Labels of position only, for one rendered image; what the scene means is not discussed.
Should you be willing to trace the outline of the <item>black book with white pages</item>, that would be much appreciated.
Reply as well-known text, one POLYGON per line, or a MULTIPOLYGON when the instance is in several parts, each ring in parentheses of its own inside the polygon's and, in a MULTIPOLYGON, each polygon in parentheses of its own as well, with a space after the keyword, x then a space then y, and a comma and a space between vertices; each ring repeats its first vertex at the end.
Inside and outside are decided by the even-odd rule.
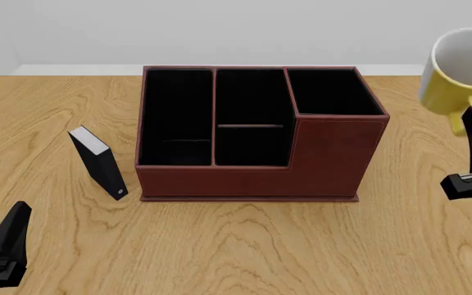
POLYGON ((111 148, 82 125, 68 134, 91 178, 116 201, 126 196, 128 189, 111 148))

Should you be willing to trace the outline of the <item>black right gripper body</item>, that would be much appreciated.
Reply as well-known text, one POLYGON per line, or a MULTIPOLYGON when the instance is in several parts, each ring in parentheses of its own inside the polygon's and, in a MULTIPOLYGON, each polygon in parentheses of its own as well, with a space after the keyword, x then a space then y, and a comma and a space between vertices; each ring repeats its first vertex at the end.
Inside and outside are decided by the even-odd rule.
POLYGON ((472 174, 448 175, 440 185, 450 201, 472 198, 472 174))

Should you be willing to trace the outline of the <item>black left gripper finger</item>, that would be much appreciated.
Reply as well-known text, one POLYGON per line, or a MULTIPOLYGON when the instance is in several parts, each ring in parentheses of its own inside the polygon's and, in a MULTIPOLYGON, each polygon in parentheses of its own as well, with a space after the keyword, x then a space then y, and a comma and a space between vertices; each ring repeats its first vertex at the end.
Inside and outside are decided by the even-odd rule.
POLYGON ((0 224, 0 260, 27 261, 26 235, 32 209, 18 201, 0 224))

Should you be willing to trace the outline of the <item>yellow and white mug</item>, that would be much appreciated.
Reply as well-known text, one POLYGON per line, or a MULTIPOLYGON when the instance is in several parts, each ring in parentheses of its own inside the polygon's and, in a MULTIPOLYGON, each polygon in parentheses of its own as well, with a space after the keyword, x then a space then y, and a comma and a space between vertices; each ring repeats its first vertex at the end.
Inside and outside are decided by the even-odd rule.
POLYGON ((466 135, 462 115, 472 107, 472 28, 445 33, 432 46, 420 80, 420 103, 466 135))

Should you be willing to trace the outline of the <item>red-brown desk caddy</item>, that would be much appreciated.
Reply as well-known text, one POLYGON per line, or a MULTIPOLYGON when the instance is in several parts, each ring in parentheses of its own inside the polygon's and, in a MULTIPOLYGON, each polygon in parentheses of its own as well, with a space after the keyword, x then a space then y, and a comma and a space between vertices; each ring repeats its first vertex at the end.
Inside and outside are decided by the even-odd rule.
POLYGON ((141 198, 356 201, 388 122, 351 66, 145 66, 141 198))

